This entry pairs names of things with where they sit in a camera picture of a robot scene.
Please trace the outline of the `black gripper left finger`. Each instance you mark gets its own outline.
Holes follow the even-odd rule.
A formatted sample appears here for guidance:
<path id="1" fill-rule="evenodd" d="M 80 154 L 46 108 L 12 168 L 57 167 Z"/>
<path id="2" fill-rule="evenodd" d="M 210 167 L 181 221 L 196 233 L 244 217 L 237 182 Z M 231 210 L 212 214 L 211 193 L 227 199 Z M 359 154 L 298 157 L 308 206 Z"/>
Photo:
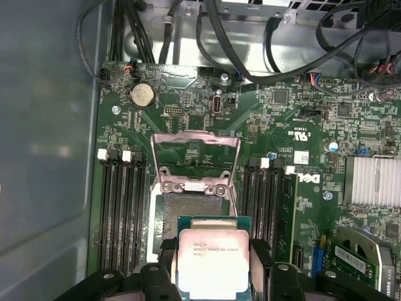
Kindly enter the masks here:
<path id="1" fill-rule="evenodd" d="M 172 280 L 177 238 L 164 240 L 156 263 L 147 263 L 129 276 L 118 270 L 95 272 L 56 300 L 181 300 Z"/>

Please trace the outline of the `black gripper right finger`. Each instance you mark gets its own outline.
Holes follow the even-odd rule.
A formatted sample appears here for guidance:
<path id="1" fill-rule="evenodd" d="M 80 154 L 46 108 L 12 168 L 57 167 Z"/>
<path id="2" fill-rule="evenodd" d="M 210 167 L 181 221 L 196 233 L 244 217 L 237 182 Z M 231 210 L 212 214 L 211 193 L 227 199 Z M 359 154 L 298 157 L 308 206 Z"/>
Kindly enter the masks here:
<path id="1" fill-rule="evenodd" d="M 273 261 L 264 240 L 250 241 L 250 279 L 257 300 L 391 300 L 336 268 L 310 278 L 295 265 Z"/>

